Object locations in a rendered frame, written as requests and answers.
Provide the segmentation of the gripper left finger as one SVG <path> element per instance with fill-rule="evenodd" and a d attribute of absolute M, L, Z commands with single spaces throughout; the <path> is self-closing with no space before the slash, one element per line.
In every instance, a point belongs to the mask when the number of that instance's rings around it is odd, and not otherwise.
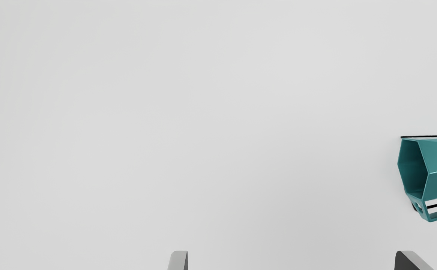
<path fill-rule="evenodd" d="M 177 250 L 171 253 L 167 270 L 189 270 L 188 252 Z"/>

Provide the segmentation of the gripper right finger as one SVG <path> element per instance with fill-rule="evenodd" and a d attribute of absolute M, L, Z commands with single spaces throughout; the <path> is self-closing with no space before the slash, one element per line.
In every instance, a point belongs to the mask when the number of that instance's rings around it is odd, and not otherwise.
<path fill-rule="evenodd" d="M 433 270 L 417 253 L 410 250 L 397 251 L 394 270 Z"/>

